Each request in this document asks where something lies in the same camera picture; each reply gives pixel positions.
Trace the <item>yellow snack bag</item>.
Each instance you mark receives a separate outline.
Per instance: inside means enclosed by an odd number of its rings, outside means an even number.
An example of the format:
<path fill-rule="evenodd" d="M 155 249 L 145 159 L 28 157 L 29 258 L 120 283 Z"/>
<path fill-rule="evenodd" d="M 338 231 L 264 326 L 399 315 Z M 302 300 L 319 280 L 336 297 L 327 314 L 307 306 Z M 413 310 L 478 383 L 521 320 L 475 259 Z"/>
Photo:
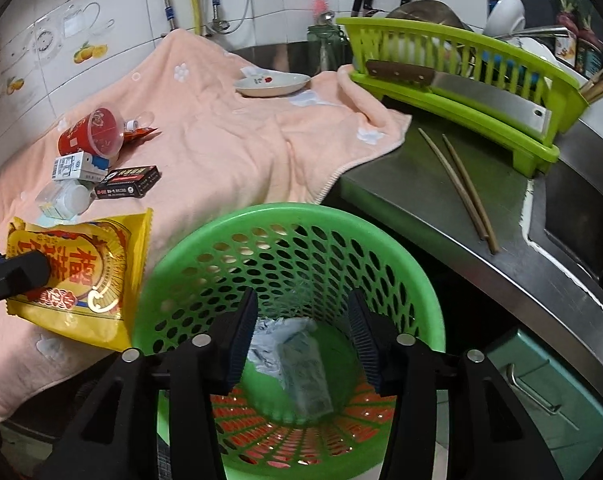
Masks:
<path fill-rule="evenodd" d="M 6 300 L 6 312 L 84 344 L 128 349 L 152 219 L 152 209 L 51 228 L 14 218 L 8 255 L 38 250 L 51 274 L 46 284 Z"/>

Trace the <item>red clear-lidded snack cup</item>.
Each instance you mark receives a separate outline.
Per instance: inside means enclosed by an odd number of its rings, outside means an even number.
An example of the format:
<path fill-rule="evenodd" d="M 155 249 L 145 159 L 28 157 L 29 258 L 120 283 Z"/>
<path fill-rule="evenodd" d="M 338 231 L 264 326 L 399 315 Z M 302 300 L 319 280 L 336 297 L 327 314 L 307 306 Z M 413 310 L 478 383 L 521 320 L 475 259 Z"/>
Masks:
<path fill-rule="evenodd" d="M 61 156 L 85 152 L 112 159 L 124 144 L 124 120 L 115 108 L 101 105 L 59 137 Z"/>

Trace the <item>grey paper trash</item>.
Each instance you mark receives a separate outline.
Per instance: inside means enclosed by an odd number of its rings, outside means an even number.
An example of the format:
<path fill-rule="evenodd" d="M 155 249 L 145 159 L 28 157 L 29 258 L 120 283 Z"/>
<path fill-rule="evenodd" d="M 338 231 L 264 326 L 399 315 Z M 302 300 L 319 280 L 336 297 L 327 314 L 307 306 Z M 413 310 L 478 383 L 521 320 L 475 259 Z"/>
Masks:
<path fill-rule="evenodd" d="M 276 378 L 284 387 L 297 367 L 319 359 L 312 337 L 317 328 L 311 318 L 259 318 L 247 360 L 258 373 Z"/>

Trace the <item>white blue milk carton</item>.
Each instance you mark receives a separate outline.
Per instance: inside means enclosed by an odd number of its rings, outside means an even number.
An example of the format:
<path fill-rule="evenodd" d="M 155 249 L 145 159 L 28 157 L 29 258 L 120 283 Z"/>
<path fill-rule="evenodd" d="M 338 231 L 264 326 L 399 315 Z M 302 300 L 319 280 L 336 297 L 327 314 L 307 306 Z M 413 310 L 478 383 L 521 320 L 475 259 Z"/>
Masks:
<path fill-rule="evenodd" d="M 318 342 L 306 332 L 280 345 L 284 391 L 295 410 L 306 419 L 318 419 L 333 412 L 333 403 Z"/>

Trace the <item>white blue small carton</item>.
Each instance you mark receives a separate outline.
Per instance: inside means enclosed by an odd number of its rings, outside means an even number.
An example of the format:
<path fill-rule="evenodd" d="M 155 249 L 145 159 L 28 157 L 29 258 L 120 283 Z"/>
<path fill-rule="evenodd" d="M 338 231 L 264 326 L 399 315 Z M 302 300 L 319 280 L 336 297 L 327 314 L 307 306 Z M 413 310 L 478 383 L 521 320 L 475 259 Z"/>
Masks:
<path fill-rule="evenodd" d="M 59 156 L 53 163 L 52 180 L 78 180 L 99 183 L 108 174 L 110 162 L 87 152 Z"/>

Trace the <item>right wooden chopstick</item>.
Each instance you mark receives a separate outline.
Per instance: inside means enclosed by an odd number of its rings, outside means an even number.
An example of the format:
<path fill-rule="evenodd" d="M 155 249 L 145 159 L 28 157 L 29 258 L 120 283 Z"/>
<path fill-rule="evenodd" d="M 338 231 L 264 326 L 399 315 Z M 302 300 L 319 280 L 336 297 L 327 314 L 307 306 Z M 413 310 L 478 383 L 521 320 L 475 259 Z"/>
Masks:
<path fill-rule="evenodd" d="M 483 223 L 484 229 L 486 231 L 486 240 L 488 243 L 489 250 L 492 255 L 497 255 L 498 252 L 500 252 L 498 238 L 497 235 L 495 235 L 495 230 L 492 227 L 492 223 L 489 219 L 483 201 L 481 200 L 477 189 L 475 188 L 475 185 L 471 179 L 471 176 L 469 175 L 469 171 L 467 171 L 466 166 L 463 164 L 459 153 L 454 148 L 453 144 L 450 142 L 446 134 L 443 134 L 443 143 L 446 144 L 447 150 L 450 156 L 452 157 L 454 165 L 457 167 L 459 176 L 462 179 L 466 192 L 469 193 L 469 198 L 471 199 L 471 202 L 473 203 L 477 214 L 479 215 L 481 223 Z"/>

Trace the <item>black red cigarette box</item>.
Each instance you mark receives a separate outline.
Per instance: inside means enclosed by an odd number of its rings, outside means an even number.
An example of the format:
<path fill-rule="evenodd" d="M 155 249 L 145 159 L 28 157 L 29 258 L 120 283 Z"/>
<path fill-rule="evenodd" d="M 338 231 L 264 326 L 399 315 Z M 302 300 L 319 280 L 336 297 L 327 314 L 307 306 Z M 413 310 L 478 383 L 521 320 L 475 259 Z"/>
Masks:
<path fill-rule="evenodd" d="M 142 198 L 160 180 L 160 170 L 156 166 L 120 168 L 109 172 L 94 187 L 100 200 L 107 198 Z"/>

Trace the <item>left wooden chopstick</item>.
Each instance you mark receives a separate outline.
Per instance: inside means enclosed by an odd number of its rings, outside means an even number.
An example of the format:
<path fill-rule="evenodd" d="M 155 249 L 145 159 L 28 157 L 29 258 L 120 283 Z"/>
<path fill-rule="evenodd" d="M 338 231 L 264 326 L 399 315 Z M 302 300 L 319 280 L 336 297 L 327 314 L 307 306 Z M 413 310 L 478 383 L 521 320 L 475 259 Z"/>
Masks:
<path fill-rule="evenodd" d="M 419 133 L 422 136 L 422 138 L 424 139 L 424 141 L 431 148 L 431 150 L 435 154 L 436 158 L 440 162 L 440 165 L 443 166 L 443 169 L 445 169 L 448 178 L 450 179 L 453 187 L 455 188 L 459 197 L 461 198 L 462 203 L 463 203 L 467 213 L 469 214 L 469 218 L 471 218 L 471 220 L 475 226 L 475 230 L 476 230 L 479 238 L 481 240 L 487 240 L 488 232 L 484 226 L 484 222 L 483 222 L 483 220 L 480 219 L 479 213 L 478 213 L 474 203 L 472 202 L 471 195 L 469 195 L 469 192 L 466 191 L 466 187 L 462 183 L 460 177 L 455 172 L 455 170 L 452 168 L 452 166 L 450 165 L 450 162 L 448 162 L 448 159 L 446 159 L 443 152 L 440 151 L 439 147 L 435 144 L 435 142 L 433 140 L 431 140 L 431 137 L 422 128 L 417 129 L 417 131 L 419 131 Z"/>

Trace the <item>teal cabinet drawer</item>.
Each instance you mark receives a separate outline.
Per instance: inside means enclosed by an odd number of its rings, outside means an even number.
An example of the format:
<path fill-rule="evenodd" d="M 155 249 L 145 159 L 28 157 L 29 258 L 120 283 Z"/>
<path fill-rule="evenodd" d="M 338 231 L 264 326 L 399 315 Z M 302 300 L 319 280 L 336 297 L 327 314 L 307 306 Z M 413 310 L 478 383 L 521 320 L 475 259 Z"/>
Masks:
<path fill-rule="evenodd" d="M 580 478 L 603 448 L 603 405 L 523 332 L 489 359 L 526 408 L 563 477 Z"/>

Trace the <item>orange sachet with cap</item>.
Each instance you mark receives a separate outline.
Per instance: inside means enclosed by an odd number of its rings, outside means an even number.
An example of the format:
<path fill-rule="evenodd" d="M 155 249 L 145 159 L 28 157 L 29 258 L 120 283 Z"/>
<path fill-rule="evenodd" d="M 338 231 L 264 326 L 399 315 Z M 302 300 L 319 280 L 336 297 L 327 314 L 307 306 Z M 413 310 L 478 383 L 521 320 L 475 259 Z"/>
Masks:
<path fill-rule="evenodd" d="M 134 119 L 127 119 L 124 123 L 124 143 L 134 143 L 155 133 L 157 128 L 154 126 L 154 119 L 152 112 L 143 112 Z"/>

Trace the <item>white ceramic saucer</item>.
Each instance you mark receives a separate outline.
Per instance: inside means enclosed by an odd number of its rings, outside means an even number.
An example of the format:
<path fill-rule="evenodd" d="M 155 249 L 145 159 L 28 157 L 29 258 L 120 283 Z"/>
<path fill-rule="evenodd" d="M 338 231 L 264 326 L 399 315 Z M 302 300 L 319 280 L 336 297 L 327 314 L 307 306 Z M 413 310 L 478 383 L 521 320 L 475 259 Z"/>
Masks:
<path fill-rule="evenodd" d="M 276 98 L 300 91 L 310 81 L 304 74 L 266 72 L 236 81 L 234 89 L 247 98 Z"/>

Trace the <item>lime green dish rack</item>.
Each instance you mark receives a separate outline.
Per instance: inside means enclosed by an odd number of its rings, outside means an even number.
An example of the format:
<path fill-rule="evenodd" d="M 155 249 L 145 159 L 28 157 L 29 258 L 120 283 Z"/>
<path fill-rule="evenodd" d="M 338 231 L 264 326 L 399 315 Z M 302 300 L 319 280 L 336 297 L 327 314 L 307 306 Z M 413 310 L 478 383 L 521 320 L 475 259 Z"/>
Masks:
<path fill-rule="evenodd" d="M 554 139 L 588 107 L 578 81 L 538 55 L 461 28 L 399 18 L 339 18 L 350 77 L 376 99 L 419 107 L 512 154 L 525 177 L 559 159 Z"/>

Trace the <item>steel wok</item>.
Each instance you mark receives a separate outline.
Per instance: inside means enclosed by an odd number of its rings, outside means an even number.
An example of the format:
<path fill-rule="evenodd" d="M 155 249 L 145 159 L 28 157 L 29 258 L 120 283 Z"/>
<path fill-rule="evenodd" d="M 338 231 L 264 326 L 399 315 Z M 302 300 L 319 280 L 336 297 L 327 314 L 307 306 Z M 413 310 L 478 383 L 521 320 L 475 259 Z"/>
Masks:
<path fill-rule="evenodd" d="M 434 23 L 468 30 L 469 32 L 472 30 L 469 25 L 461 21 L 461 18 L 453 12 L 450 6 L 439 0 L 416 0 L 404 3 L 390 11 L 386 17 Z"/>

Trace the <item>white ceramic bowl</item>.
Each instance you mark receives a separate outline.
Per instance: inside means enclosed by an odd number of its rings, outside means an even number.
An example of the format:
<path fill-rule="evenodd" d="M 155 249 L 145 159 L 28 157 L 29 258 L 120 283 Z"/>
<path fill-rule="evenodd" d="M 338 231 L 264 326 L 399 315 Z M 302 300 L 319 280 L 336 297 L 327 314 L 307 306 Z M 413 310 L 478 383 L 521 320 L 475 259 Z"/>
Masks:
<path fill-rule="evenodd" d="M 522 0 L 498 0 L 488 15 L 483 34 L 492 38 L 510 37 L 525 28 Z"/>

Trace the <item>pink brush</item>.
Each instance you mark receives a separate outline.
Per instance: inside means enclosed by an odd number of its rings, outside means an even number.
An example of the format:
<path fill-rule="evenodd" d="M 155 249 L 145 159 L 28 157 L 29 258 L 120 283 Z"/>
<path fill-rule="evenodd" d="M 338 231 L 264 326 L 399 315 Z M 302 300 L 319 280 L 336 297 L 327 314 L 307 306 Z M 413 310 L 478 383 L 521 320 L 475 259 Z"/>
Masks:
<path fill-rule="evenodd" d="M 313 0 L 312 1 L 312 13 L 315 16 L 319 16 L 321 14 L 329 11 L 329 3 L 326 0 Z"/>

